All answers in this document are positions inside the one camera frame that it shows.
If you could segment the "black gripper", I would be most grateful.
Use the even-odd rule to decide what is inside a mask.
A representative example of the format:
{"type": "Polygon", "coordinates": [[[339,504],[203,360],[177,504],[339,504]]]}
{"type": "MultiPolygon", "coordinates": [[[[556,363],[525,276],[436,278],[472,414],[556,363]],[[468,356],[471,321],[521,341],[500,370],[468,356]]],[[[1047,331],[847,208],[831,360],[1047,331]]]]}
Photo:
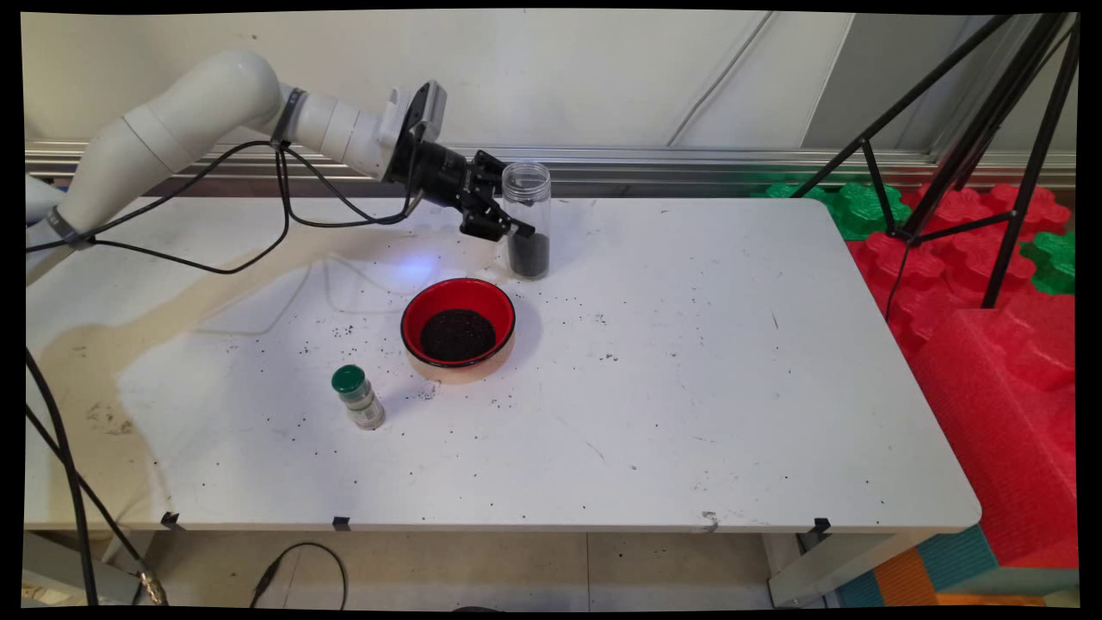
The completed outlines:
{"type": "Polygon", "coordinates": [[[460,209],[461,233],[488,242],[499,242],[509,233],[534,236],[531,224],[509,216],[497,202],[474,197],[474,185],[491,195],[504,195],[505,168],[507,164],[484,150],[477,150],[469,161],[434,142],[402,139],[383,172],[383,181],[401,184],[410,195],[422,194],[441,207],[460,209]]]}

